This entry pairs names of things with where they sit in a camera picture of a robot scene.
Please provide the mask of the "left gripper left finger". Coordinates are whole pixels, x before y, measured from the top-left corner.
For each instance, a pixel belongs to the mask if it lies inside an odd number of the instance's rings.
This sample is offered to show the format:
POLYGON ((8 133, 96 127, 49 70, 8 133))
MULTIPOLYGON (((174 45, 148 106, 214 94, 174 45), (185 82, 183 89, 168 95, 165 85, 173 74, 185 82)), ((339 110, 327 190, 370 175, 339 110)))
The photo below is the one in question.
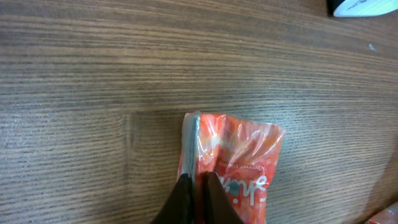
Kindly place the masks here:
POLYGON ((192 179, 188 174, 182 174, 150 224, 191 224, 192 222, 192 179))

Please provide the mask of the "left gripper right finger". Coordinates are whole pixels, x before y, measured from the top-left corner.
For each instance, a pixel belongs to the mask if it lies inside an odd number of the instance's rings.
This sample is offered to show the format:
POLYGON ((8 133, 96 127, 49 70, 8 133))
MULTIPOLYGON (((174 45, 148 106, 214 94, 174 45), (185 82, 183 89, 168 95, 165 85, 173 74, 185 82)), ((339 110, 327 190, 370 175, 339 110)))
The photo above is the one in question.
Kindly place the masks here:
POLYGON ((204 182, 204 219, 206 224, 243 224, 215 172, 204 182))

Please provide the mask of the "orange red tissue pack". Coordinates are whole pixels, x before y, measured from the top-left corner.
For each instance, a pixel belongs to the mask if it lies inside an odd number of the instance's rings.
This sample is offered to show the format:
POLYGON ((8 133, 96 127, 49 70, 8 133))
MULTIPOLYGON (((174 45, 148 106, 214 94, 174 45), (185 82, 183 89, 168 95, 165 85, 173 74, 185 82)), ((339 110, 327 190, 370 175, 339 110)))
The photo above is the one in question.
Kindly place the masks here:
POLYGON ((192 178, 194 223, 204 222, 203 183, 215 172, 244 223, 265 223, 267 191, 277 169, 285 130, 228 114, 187 113, 178 174, 192 178))

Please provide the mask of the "red teal snack packet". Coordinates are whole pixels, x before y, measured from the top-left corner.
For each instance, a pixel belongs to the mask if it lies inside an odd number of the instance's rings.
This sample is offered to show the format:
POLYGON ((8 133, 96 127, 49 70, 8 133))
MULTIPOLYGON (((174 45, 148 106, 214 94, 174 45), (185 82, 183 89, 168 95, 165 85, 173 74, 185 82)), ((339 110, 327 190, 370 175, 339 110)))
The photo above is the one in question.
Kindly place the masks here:
POLYGON ((365 224, 398 224, 398 202, 372 216, 365 224))

